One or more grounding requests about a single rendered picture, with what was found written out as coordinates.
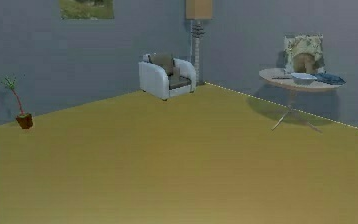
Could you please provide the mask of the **dark blue cloth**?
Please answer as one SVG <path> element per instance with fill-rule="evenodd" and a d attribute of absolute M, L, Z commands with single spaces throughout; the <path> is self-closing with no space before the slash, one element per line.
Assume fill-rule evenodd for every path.
<path fill-rule="evenodd" d="M 330 85 L 343 85 L 346 83 L 346 81 L 341 77 L 329 73 L 318 73 L 315 75 L 315 77 L 319 82 Z"/>

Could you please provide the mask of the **green framed wall picture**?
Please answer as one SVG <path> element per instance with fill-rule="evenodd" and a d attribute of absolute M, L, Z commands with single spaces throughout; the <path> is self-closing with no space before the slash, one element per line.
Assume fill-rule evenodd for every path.
<path fill-rule="evenodd" d="M 61 18 L 75 20 L 113 19 L 113 0 L 58 0 Z"/>

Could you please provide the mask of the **floor lamp with tan shade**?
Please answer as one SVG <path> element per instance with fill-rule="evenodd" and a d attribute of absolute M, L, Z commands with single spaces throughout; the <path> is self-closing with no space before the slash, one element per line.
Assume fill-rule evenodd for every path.
<path fill-rule="evenodd" d="M 203 85 L 204 80 L 200 71 L 200 43 L 201 38 L 205 35 L 203 21 L 213 17 L 213 0 L 185 0 L 185 7 L 186 19 L 191 21 L 190 31 L 196 81 L 198 85 Z"/>

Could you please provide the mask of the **pale blue rectangular container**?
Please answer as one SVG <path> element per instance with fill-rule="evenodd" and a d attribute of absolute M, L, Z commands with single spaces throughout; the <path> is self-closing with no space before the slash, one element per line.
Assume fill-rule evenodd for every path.
<path fill-rule="evenodd" d="M 314 75 L 307 73 L 292 73 L 291 77 L 293 81 L 298 85 L 310 85 L 317 80 Z"/>

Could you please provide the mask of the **round beige dining table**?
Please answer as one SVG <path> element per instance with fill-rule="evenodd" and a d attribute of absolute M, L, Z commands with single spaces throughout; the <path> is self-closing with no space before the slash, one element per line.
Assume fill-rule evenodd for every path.
<path fill-rule="evenodd" d="M 309 126 L 313 130 L 317 132 L 321 132 L 316 126 L 312 125 L 308 120 L 304 119 L 300 115 L 300 111 L 293 107 L 295 102 L 296 95 L 299 92 L 312 92 L 312 93 L 320 93 L 320 92 L 328 92 L 334 91 L 339 88 L 339 85 L 330 85 L 319 81 L 314 81 L 310 85 L 298 85 L 293 79 L 285 79 L 285 80 L 274 80 L 272 77 L 279 76 L 291 76 L 292 73 L 287 73 L 284 68 L 267 68 L 259 71 L 259 77 L 266 81 L 268 84 L 286 89 L 289 91 L 289 97 L 287 102 L 287 110 L 282 115 L 282 117 L 278 120 L 275 126 L 271 128 L 274 131 L 287 116 L 293 116 L 304 125 Z"/>

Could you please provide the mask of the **house plant in brown pot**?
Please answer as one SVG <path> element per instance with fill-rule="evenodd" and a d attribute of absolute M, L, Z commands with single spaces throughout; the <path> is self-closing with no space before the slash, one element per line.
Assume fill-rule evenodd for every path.
<path fill-rule="evenodd" d="M 31 113 L 28 113 L 24 110 L 20 96 L 16 91 L 17 79 L 15 76 L 6 76 L 0 78 L 0 84 L 3 85 L 6 89 L 10 90 L 14 95 L 16 102 L 18 104 L 19 113 L 16 115 L 15 119 L 18 125 L 22 129 L 30 129 L 33 127 L 33 116 Z"/>

